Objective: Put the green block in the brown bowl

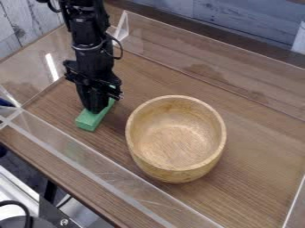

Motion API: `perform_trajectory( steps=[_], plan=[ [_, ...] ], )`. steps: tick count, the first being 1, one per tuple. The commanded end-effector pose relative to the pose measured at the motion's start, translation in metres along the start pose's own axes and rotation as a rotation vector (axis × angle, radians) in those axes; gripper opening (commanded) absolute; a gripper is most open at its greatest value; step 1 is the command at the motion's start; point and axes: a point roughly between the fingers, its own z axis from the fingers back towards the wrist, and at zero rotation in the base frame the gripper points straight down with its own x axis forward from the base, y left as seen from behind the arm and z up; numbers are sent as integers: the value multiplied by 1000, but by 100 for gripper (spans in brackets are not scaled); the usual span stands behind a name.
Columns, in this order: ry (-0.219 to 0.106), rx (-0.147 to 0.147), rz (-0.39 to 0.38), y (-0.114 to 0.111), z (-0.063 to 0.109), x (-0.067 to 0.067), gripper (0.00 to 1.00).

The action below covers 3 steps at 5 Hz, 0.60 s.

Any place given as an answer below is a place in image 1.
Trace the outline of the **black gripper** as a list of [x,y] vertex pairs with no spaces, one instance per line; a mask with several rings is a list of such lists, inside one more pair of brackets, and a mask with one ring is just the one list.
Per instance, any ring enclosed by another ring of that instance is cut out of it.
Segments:
[[108,106],[108,98],[122,98],[122,79],[114,73],[115,56],[111,44],[71,46],[75,59],[65,60],[65,78],[76,86],[81,105],[98,114]]

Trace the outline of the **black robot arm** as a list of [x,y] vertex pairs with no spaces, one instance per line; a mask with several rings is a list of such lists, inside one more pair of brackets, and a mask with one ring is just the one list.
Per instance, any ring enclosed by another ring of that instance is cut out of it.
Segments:
[[59,8],[51,0],[36,0],[60,13],[68,32],[71,33],[71,49],[73,60],[65,60],[64,77],[76,86],[81,105],[91,113],[98,114],[107,106],[110,99],[122,98],[122,79],[114,73],[114,43],[120,44],[110,35],[110,15],[103,0],[57,0]]

